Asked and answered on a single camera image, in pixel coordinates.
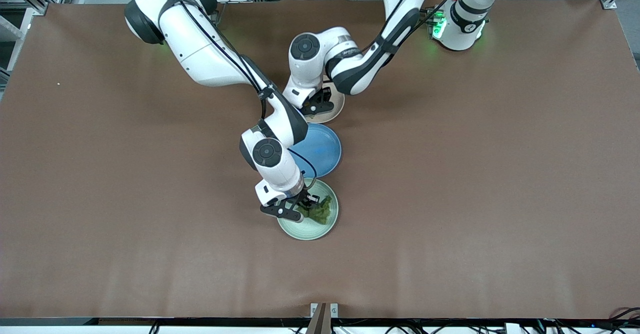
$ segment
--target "brown table surface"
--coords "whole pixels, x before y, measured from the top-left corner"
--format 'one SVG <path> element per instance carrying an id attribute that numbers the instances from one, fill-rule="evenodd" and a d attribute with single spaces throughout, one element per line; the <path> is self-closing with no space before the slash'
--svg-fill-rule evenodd
<path id="1" fill-rule="evenodd" d="M 597 0 L 498 1 L 451 52 L 416 33 L 329 126 L 336 227 L 259 212 L 250 86 L 192 82 L 123 6 L 35 18 L 0 104 L 0 315 L 606 318 L 637 305 L 640 75 Z M 365 45 L 381 2 L 228 6 L 276 84 L 302 31 Z"/>

